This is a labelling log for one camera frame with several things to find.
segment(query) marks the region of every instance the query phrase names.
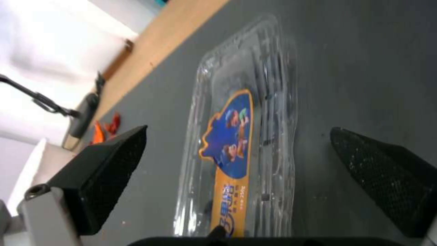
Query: textured rubber pad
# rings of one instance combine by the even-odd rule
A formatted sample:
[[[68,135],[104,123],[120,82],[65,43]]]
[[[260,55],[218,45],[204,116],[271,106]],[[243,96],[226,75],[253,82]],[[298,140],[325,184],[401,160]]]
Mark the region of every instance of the textured rubber pad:
[[[404,147],[333,128],[331,144],[353,179],[406,236],[422,237],[437,208],[437,171]]]

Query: white wall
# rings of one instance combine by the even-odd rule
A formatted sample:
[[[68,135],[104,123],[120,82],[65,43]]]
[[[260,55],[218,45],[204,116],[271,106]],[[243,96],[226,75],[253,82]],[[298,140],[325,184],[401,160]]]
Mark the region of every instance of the white wall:
[[[35,145],[0,137],[0,199],[7,202]]]
[[[137,33],[141,33],[161,10],[161,6],[155,0],[90,0],[90,2]]]
[[[86,0],[0,0],[0,73],[75,108],[136,32]],[[60,145],[69,119],[0,84],[0,137]]]

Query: orange label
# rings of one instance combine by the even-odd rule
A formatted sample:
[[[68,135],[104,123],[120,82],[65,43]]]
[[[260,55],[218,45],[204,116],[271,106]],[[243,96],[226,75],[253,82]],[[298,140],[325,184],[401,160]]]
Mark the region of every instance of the orange label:
[[[208,123],[201,158],[217,165],[211,230],[222,225],[228,236],[244,236],[249,191],[253,101],[249,90],[237,91]]]

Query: plastic blister tray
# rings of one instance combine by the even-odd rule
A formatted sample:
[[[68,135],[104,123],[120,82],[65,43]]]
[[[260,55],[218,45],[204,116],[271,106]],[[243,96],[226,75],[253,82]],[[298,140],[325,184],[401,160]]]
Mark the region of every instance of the plastic blister tray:
[[[220,194],[215,194],[219,167],[214,161],[201,158],[199,151],[205,146],[211,119],[240,91],[248,91],[253,105],[248,184],[234,197],[238,200],[237,196],[245,193],[243,225],[235,230],[230,230],[229,224],[225,228],[229,236],[291,235],[296,69],[293,42],[282,36],[278,21],[270,15],[260,17],[204,56],[188,119],[175,235],[205,236],[221,224],[212,224],[215,214],[223,215],[223,207],[219,207],[222,200],[217,199]],[[238,185],[235,188],[236,192],[242,189]]]

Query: cartoon character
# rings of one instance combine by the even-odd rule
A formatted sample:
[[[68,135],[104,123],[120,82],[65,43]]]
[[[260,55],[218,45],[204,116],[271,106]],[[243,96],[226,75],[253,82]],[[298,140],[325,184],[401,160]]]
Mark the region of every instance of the cartoon character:
[[[247,123],[249,123],[249,117],[247,116],[247,109],[244,108],[238,113],[238,111],[230,109],[228,112],[226,112],[225,116],[226,120],[226,127],[244,127]]]
[[[238,140],[238,145],[225,145],[223,146],[222,153],[226,155],[227,160],[234,162],[236,157],[244,158],[244,151],[247,146],[247,139]]]

